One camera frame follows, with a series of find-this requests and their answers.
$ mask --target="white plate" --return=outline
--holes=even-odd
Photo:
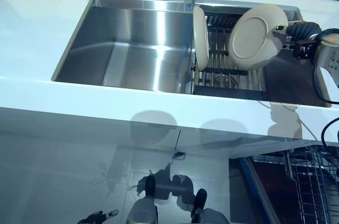
[[[268,64],[283,45],[273,35],[277,25],[288,25],[288,20],[276,5],[264,4],[247,11],[234,26],[228,41],[228,53],[234,63],[246,70]]]
[[[208,31],[205,13],[198,6],[193,9],[193,33],[198,69],[203,71],[208,64],[209,58]]]

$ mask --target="cable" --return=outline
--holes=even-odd
[[[333,152],[333,151],[327,146],[327,144],[326,144],[326,142],[325,142],[325,132],[326,132],[326,130],[328,129],[329,126],[331,126],[333,123],[335,123],[335,122],[337,122],[337,121],[339,121],[339,117],[336,118],[336,119],[334,119],[334,120],[332,120],[331,122],[329,122],[329,123],[323,128],[321,138],[322,138],[322,143],[323,143],[324,147],[326,148],[326,150],[327,150],[333,157],[335,157],[337,160],[339,160],[339,156],[337,155],[337,153]]]

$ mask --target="wire dish rack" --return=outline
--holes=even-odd
[[[229,58],[227,43],[239,14],[205,12],[208,26],[209,62],[194,75],[195,86],[246,91],[265,91],[261,69],[242,70]]]
[[[339,154],[338,147],[331,149]],[[339,223],[339,161],[323,146],[253,156],[253,159],[285,165],[286,175],[296,184],[298,223]]]

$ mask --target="stainless steel sink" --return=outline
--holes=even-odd
[[[228,59],[236,21],[253,3],[195,1],[207,16],[209,66],[198,73],[191,0],[90,0],[52,80],[325,106],[313,90],[311,64],[287,50],[263,69],[244,71]],[[288,20],[296,7],[283,6]]]

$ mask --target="white countertop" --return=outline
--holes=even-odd
[[[293,137],[284,112],[283,130],[269,128],[269,102],[139,91],[104,86],[53,82],[52,74],[89,0],[0,0],[0,107],[129,121],[143,111],[162,111],[174,119],[144,117],[142,121],[179,127]],[[306,21],[322,29],[339,27],[335,0],[223,0],[296,6]],[[302,138],[320,140],[323,127],[339,116],[339,108],[295,106]],[[212,120],[235,121],[233,123]],[[326,141],[337,142],[339,124]]]

